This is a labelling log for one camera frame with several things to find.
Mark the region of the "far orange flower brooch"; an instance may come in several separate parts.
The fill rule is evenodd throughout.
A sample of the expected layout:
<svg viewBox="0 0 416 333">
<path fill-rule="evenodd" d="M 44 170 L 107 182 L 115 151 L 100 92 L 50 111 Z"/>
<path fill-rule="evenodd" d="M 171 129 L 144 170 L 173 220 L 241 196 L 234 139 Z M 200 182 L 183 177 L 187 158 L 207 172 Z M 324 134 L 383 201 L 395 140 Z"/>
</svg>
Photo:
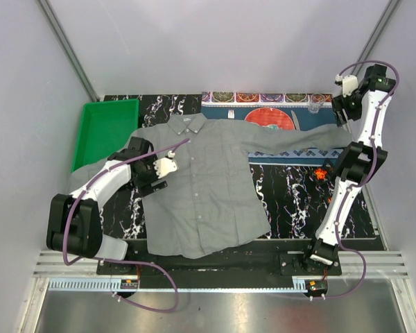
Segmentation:
<svg viewBox="0 0 416 333">
<path fill-rule="evenodd" d="M 317 183 L 328 182 L 331 179 L 331 172 L 324 167 L 315 168 L 312 175 Z"/>
</svg>

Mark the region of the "blue patterned placemat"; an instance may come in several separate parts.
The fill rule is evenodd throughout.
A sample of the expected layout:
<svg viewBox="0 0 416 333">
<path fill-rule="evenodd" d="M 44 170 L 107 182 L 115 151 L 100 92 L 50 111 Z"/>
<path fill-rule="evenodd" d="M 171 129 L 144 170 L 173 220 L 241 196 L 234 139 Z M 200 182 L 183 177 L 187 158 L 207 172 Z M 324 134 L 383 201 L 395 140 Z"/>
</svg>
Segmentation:
<svg viewBox="0 0 416 333">
<path fill-rule="evenodd" d="M 244 120 L 279 130 L 310 130 L 335 124 L 330 94 L 249 94 L 203 92 L 201 110 L 208 119 Z M 319 166 L 326 159 L 335 162 L 342 151 L 316 148 L 268 155 L 252 152 L 251 164 Z"/>
</svg>

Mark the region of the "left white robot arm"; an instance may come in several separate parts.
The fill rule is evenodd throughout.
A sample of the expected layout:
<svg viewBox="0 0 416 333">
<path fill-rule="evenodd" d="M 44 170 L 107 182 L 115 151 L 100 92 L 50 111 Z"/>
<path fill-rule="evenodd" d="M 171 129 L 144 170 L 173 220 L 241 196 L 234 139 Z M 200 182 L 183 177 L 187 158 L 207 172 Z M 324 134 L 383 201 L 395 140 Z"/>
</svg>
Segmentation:
<svg viewBox="0 0 416 333">
<path fill-rule="evenodd" d="M 57 194 L 51 201 L 46 246 L 69 255 L 88 259 L 112 260 L 112 267 L 122 275 L 135 269 L 136 258 L 128 253 L 128 243 L 103 233 L 101 210 L 125 185 L 134 185 L 141 196 L 167 187 L 163 180 L 177 171 L 175 149 L 163 158 L 153 144 L 132 137 L 127 148 L 108 157 L 98 173 L 70 194 Z"/>
</svg>

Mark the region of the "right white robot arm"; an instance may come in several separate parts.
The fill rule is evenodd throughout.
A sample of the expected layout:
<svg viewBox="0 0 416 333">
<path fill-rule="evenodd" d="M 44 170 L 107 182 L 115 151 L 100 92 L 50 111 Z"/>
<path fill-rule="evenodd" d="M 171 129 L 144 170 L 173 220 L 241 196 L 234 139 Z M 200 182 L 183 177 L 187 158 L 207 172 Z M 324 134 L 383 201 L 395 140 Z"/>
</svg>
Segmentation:
<svg viewBox="0 0 416 333">
<path fill-rule="evenodd" d="M 332 108 L 338 125 L 348 120 L 361 120 L 358 137 L 340 154 L 334 167 L 336 177 L 333 197 L 324 221 L 301 257 L 301 267 L 309 275 L 333 266 L 338 260 L 340 237 L 347 215 L 362 187 L 386 161 L 383 149 L 383 122 L 399 76 L 387 77 L 394 67 L 378 60 L 365 61 L 363 79 L 340 72 L 335 84 L 341 93 L 332 99 Z"/>
</svg>

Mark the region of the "green plastic bin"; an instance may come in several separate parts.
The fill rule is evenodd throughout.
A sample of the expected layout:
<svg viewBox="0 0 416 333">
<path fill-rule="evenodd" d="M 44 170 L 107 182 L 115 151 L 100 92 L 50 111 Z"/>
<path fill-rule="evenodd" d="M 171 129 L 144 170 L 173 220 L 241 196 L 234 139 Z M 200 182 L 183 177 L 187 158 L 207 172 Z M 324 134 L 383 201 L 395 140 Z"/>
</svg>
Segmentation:
<svg viewBox="0 0 416 333">
<path fill-rule="evenodd" d="M 71 170 L 93 164 L 121 149 L 138 125 L 137 99 L 84 104 Z"/>
</svg>

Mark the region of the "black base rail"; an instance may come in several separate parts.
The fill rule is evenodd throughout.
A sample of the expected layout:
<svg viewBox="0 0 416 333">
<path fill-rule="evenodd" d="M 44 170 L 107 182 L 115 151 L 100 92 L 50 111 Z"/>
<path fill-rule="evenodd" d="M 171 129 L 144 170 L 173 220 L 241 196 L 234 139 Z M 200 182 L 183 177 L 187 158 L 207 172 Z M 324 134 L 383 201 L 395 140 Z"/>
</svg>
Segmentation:
<svg viewBox="0 0 416 333">
<path fill-rule="evenodd" d="M 247 271 L 265 270 L 282 275 L 323 275 L 342 274 L 338 249 L 327 250 L 332 255 L 331 265 L 308 259 L 308 254 L 320 254 L 326 249 L 311 250 L 308 240 L 258 239 L 246 245 L 228 248 L 199 259 L 188 259 L 181 255 L 153 255 L 147 250 L 145 239 L 129 240 L 127 260 L 152 262 L 170 272 L 176 271 Z"/>
</svg>

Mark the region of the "silver fork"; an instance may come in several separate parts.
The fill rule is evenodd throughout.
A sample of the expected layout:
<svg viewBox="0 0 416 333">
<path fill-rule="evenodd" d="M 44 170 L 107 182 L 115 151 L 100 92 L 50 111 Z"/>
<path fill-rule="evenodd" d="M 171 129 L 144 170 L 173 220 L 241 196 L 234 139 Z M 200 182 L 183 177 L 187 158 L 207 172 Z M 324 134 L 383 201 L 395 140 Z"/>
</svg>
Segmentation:
<svg viewBox="0 0 416 333">
<path fill-rule="evenodd" d="M 235 111 L 233 109 L 228 110 L 228 112 L 227 112 L 227 118 L 228 119 L 235 119 Z"/>
</svg>

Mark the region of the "grey button shirt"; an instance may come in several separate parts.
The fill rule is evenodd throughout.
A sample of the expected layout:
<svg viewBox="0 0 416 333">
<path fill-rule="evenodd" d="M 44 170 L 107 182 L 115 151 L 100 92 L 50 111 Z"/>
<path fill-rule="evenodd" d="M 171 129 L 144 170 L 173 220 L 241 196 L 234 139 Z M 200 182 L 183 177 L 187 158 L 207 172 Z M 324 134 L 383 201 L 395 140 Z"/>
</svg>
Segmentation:
<svg viewBox="0 0 416 333">
<path fill-rule="evenodd" d="M 248 155 L 346 147 L 352 135 L 333 124 L 308 131 L 280 130 L 244 120 L 172 115 L 166 123 L 139 128 L 165 156 L 177 144 L 178 169 L 167 186 L 142 199 L 147 249 L 161 256 L 204 257 L 240 246 L 270 231 L 254 189 Z"/>
</svg>

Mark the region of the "red and teal plate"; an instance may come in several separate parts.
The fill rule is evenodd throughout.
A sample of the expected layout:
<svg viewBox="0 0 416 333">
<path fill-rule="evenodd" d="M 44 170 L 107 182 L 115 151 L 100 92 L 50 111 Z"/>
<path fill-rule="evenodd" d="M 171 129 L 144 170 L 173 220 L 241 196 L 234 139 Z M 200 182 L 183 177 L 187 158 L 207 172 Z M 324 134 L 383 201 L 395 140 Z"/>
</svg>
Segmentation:
<svg viewBox="0 0 416 333">
<path fill-rule="evenodd" d="M 294 130 L 293 120 L 284 111 L 277 108 L 256 108 L 250 111 L 245 120 L 263 127 L 279 130 Z"/>
</svg>

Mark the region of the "silver knife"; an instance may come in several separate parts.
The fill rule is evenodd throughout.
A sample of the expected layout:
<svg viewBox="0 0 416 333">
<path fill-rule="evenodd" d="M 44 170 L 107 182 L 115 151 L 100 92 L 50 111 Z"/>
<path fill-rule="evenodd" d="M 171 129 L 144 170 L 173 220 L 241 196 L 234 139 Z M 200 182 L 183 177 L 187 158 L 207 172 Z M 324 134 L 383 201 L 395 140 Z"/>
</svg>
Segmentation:
<svg viewBox="0 0 416 333">
<path fill-rule="evenodd" d="M 297 118 L 296 113 L 293 110 L 291 110 L 291 116 L 292 116 L 292 119 L 293 119 L 293 124 L 294 124 L 295 129 L 297 131 L 301 131 L 299 120 Z"/>
</svg>

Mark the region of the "clear drinking glass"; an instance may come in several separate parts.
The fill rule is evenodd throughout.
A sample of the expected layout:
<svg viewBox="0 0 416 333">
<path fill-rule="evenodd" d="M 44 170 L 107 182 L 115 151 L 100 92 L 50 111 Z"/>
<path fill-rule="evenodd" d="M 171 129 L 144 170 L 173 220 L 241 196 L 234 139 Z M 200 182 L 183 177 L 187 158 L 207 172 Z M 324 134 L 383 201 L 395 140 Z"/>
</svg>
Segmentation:
<svg viewBox="0 0 416 333">
<path fill-rule="evenodd" d="M 326 97 L 323 94 L 311 94 L 309 99 L 308 111 L 311 114 L 317 114 L 324 105 Z"/>
</svg>

